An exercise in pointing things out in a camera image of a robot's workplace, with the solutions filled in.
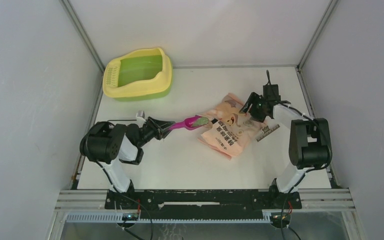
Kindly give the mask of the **pink cat litter bag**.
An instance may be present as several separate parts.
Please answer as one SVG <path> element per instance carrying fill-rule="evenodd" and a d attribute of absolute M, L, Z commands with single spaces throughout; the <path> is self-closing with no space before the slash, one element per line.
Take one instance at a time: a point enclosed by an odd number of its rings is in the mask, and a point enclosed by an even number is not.
<path fill-rule="evenodd" d="M 251 119 L 249 113 L 241 113 L 244 106 L 233 93 L 227 94 L 214 109 L 203 115 L 210 119 L 198 140 L 227 159 L 239 156 L 267 122 Z"/>

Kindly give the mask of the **magenta plastic scoop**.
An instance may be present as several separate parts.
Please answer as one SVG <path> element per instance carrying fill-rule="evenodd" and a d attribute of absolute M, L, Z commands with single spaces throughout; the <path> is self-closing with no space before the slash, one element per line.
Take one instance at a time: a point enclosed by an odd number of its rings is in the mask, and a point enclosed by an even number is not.
<path fill-rule="evenodd" d="M 210 120 L 206 116 L 195 115 L 188 117 L 181 122 L 176 122 L 169 127 L 169 130 L 187 129 L 189 131 L 198 129 L 207 125 Z"/>

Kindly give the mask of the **white bag sealing clip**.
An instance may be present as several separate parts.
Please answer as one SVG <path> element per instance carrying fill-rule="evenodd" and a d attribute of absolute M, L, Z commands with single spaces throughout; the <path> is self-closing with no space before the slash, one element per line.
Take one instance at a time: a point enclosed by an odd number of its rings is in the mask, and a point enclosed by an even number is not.
<path fill-rule="evenodd" d="M 280 128 L 279 124 L 275 124 L 273 126 L 267 125 L 260 130 L 260 132 L 256 136 L 255 140 L 257 142 L 260 142 L 262 139 L 266 138 L 267 136 L 269 136 L 271 133 L 273 133 L 274 131 L 276 131 L 279 128 Z"/>

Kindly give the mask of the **yellow green litter box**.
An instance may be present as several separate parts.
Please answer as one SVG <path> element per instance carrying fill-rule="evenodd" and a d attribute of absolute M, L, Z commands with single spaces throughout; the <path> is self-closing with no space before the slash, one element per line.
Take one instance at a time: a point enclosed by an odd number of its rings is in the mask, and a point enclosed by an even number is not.
<path fill-rule="evenodd" d="M 134 50 L 112 59 L 103 73 L 104 95 L 117 101 L 142 101 L 169 94 L 173 65 L 160 47 Z"/>

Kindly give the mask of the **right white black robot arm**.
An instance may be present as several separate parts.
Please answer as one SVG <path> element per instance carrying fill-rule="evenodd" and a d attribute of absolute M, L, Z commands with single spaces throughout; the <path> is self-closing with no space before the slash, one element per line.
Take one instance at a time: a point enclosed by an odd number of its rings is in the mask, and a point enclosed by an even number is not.
<path fill-rule="evenodd" d="M 298 190 L 307 174 L 326 169 L 332 162 L 333 151 L 329 123 L 325 118 L 313 118 L 287 100 L 282 100 L 278 85 L 263 86 L 263 94 L 252 92 L 241 113 L 263 122 L 271 117 L 289 129 L 289 164 L 282 174 L 274 179 L 275 191 L 269 194 L 269 203 L 282 208 L 289 201 L 290 193 Z"/>

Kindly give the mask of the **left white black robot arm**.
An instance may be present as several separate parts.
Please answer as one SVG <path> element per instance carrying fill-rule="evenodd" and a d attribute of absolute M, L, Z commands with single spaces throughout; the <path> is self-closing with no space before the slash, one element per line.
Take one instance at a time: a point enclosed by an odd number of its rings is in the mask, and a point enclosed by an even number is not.
<path fill-rule="evenodd" d="M 144 155 L 143 146 L 153 139 L 165 139 L 174 124 L 174 121 L 152 117 L 148 117 L 142 125 L 99 121 L 82 138 L 79 151 L 103 170 L 111 190 L 118 193 L 118 204 L 129 209 L 135 205 L 137 196 L 130 191 L 133 182 L 124 172 L 122 164 L 139 165 Z"/>

